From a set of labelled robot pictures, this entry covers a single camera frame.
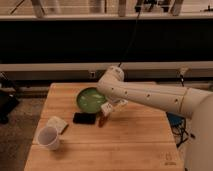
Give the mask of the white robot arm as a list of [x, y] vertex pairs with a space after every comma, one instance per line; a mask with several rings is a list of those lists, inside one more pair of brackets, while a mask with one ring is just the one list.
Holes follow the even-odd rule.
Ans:
[[120, 67], [110, 66], [97, 89], [112, 104], [121, 99], [147, 105], [191, 120], [186, 171], [213, 171], [213, 92], [190, 87], [129, 83]]

